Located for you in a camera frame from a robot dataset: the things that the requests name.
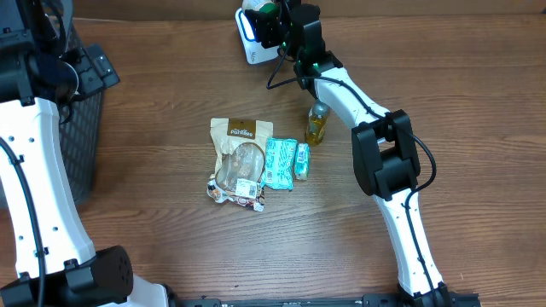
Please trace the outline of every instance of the yellow liquid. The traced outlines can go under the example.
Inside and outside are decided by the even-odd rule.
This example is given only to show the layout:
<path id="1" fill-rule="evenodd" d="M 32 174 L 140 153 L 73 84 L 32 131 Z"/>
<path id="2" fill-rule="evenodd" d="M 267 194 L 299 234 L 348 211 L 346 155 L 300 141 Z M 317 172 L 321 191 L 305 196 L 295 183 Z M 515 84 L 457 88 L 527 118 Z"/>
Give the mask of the yellow liquid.
<path id="1" fill-rule="evenodd" d="M 311 145 L 316 146 L 322 142 L 324 138 L 324 125 L 326 124 L 326 116 L 311 115 L 309 117 L 309 124 L 307 125 L 307 131 L 305 132 L 305 141 Z"/>

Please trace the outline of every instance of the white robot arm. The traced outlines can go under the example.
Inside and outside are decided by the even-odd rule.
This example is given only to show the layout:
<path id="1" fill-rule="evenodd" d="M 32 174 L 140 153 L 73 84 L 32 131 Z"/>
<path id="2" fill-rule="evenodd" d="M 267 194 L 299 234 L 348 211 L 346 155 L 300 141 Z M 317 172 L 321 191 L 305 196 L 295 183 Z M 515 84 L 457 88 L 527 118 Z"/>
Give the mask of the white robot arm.
<path id="1" fill-rule="evenodd" d="M 389 112 L 364 94 L 352 82 L 345 68 L 332 68 L 323 72 L 321 76 L 338 79 L 351 86 L 374 112 L 380 115 Z M 315 91 L 317 99 L 331 107 L 349 129 L 357 127 L 361 123 L 373 123 L 378 119 L 366 111 L 357 98 L 344 86 L 322 79 L 315 79 Z M 398 263 L 398 282 L 400 286 L 407 293 L 425 294 L 429 293 L 431 289 L 417 256 L 415 242 L 410 232 L 405 209 L 401 206 L 410 191 L 409 188 L 399 191 L 392 195 L 392 200 L 384 200 L 379 196 L 374 196 L 374 201 L 379 206 L 383 218 L 385 218 L 386 227 L 391 237 L 392 247 Z M 433 281 L 433 285 L 437 287 L 442 282 L 442 275 L 434 264 L 428 247 L 425 229 L 423 228 L 421 215 L 419 214 L 417 194 L 411 198 L 409 206 L 411 207 L 409 212 L 410 218 L 413 221 L 413 228 L 417 236 L 418 245 L 421 248 L 422 256 L 427 264 L 428 274 Z"/>
<path id="2" fill-rule="evenodd" d="M 47 287 L 49 295 L 45 296 L 45 303 L 54 306 L 169 306 L 168 288 L 133 275 L 129 257 L 119 246 L 99 252 L 97 257 L 93 242 L 76 212 L 68 185 L 59 145 L 56 104 L 42 98 L 34 98 L 33 104 L 26 106 L 19 100 L 1 102 L 0 137 L 7 140 L 19 157 L 34 200 L 44 246 L 46 286 L 50 283 L 55 285 Z M 36 245 L 23 189 L 4 151 L 0 151 L 0 178 L 14 226 L 15 268 L 20 277 L 12 287 L 3 288 L 3 302 L 6 307 L 32 304 L 37 297 L 32 295 L 32 291 L 22 290 L 27 288 L 26 285 L 38 283 L 40 277 Z M 59 278 L 67 278 L 69 289 L 59 287 Z M 108 281 L 114 278 L 126 288 Z M 101 301 L 112 302 L 115 297 L 124 302 L 100 304 Z"/>
<path id="3" fill-rule="evenodd" d="M 455 294 L 450 297 L 433 261 L 419 213 L 415 189 L 420 166 L 409 118 L 402 111 L 389 113 L 373 102 L 352 82 L 334 55 L 325 50 L 317 6 L 300 1 L 277 2 L 278 10 L 273 13 L 247 9 L 242 16 L 236 15 L 248 62 L 267 61 L 272 50 L 277 49 L 278 54 L 284 51 L 282 61 L 286 55 L 293 58 L 297 78 L 268 84 L 268 89 L 297 81 L 351 129 L 355 175 L 363 191 L 374 196 L 385 219 L 404 303 L 451 306 Z M 253 31 L 252 42 L 242 35 L 249 29 Z M 397 145 L 380 153 L 377 143 L 386 139 Z"/>

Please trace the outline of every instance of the label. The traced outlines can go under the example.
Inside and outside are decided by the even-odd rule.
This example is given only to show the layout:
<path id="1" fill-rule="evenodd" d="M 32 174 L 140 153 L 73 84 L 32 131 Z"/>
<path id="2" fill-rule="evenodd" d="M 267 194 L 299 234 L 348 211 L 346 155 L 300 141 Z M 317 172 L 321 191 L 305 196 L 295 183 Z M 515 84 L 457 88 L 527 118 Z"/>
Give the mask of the label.
<path id="1" fill-rule="evenodd" d="M 239 136 L 250 140 L 256 138 L 256 120 L 229 119 L 228 136 Z"/>
<path id="2" fill-rule="evenodd" d="M 265 172 L 265 183 L 273 183 L 273 171 Z"/>
<path id="3" fill-rule="evenodd" d="M 255 199 L 258 193 L 258 183 L 247 179 L 237 179 L 235 195 Z"/>
<path id="4" fill-rule="evenodd" d="M 305 149 L 299 148 L 298 159 L 297 159 L 296 162 L 298 162 L 298 163 L 304 163 L 305 162 Z"/>

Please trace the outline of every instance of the teal package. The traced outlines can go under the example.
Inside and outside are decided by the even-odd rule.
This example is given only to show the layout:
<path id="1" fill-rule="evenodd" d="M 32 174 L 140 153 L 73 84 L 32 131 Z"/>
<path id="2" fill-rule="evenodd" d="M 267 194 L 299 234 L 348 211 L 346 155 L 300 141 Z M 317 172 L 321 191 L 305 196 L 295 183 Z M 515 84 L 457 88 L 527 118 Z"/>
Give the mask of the teal package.
<path id="1" fill-rule="evenodd" d="M 269 138 L 265 147 L 265 171 L 262 175 L 264 185 L 273 189 L 292 191 L 292 165 L 298 141 L 294 139 Z"/>

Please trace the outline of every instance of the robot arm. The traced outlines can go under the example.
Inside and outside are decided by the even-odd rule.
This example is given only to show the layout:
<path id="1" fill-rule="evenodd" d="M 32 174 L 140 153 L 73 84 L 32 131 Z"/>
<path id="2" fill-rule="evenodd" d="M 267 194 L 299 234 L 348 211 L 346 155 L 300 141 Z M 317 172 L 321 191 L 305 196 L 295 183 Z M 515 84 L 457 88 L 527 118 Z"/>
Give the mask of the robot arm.
<path id="1" fill-rule="evenodd" d="M 379 115 L 389 111 L 373 102 L 364 94 L 349 77 L 345 68 L 332 68 L 321 74 L 323 77 L 338 79 L 351 86 L 361 98 Z M 358 127 L 361 123 L 373 123 L 378 118 L 368 113 L 357 98 L 345 87 L 326 80 L 315 79 L 315 91 L 317 99 L 329 105 L 345 122 L 350 129 Z M 410 188 L 403 189 L 392 195 L 391 200 L 385 200 L 374 195 L 374 201 L 381 210 L 386 227 L 391 238 L 392 247 L 398 263 L 398 282 L 406 293 L 426 294 L 431 291 L 425 276 L 415 242 L 413 241 L 405 208 L 401 206 L 411 192 Z M 427 264 L 428 274 L 433 285 L 438 286 L 442 282 L 442 276 L 434 264 L 432 254 L 428 247 L 425 229 L 423 228 L 421 215 L 418 209 L 418 195 L 411 198 L 409 211 L 415 230 L 418 245 Z"/>
<path id="2" fill-rule="evenodd" d="M 294 72 L 300 87 L 329 105 L 351 129 L 355 176 L 363 191 L 373 195 L 385 219 L 404 303 L 451 306 L 456 302 L 456 294 L 448 293 L 434 264 L 419 213 L 418 195 L 409 199 L 408 207 L 404 205 L 416 189 L 416 178 L 421 172 L 415 142 L 410 137 L 409 117 L 402 110 L 389 113 L 374 103 L 351 81 L 332 52 L 326 51 L 317 6 L 281 0 L 278 7 L 279 17 L 276 12 L 247 9 L 244 13 L 248 21 L 237 22 L 240 30 L 246 23 L 253 29 L 253 42 L 241 35 L 247 54 L 267 59 L 270 56 L 266 52 L 270 55 L 271 49 L 280 46 L 295 59 Z M 264 29 L 277 34 L 265 35 Z M 264 55 L 259 53 L 257 44 L 261 44 Z M 378 142 L 384 141 L 394 142 L 394 148 L 381 152 Z M 470 298 L 473 299 L 472 304 L 479 303 L 477 297 Z"/>
<path id="3" fill-rule="evenodd" d="M 0 137 L 22 156 L 21 167 L 35 199 L 40 233 L 46 249 L 47 273 L 63 271 L 65 262 L 79 264 L 95 256 L 95 248 L 78 217 L 59 146 L 59 113 L 57 106 L 35 98 L 34 104 L 21 106 L 20 101 L 0 103 Z M 17 273 L 38 277 L 36 247 L 25 196 L 13 166 L 1 152 L 2 178 L 9 213 L 15 231 Z"/>
<path id="4" fill-rule="evenodd" d="M 66 7 L 64 21 L 72 19 L 71 11 Z M 169 306 L 176 296 L 133 275 L 123 247 L 95 251 L 61 157 L 54 101 L 69 105 L 117 84 L 113 67 L 97 45 L 65 53 L 40 1 L 0 1 L 0 12 L 8 16 L 0 19 L 0 178 L 19 276 L 0 290 L 3 304 Z"/>

